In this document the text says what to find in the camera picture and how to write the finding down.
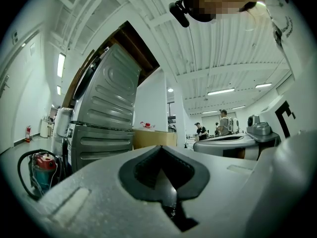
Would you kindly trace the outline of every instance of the ceiling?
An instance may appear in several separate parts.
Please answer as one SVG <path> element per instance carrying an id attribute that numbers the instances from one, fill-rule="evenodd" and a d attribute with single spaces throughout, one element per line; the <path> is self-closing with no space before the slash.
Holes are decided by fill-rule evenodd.
<path id="1" fill-rule="evenodd" d="M 56 0 L 59 12 L 51 44 L 83 54 L 101 26 L 130 4 L 156 37 L 169 67 L 163 69 L 182 89 L 184 108 L 191 115 L 248 106 L 290 74 L 275 46 L 265 6 L 258 4 L 250 13 L 224 15 L 211 23 L 189 18 L 190 27 L 183 28 L 168 11 L 175 1 L 68 0 L 72 9 L 68 2 Z M 255 89 L 265 82 L 272 85 Z M 236 90 L 207 95 L 227 88 Z"/>

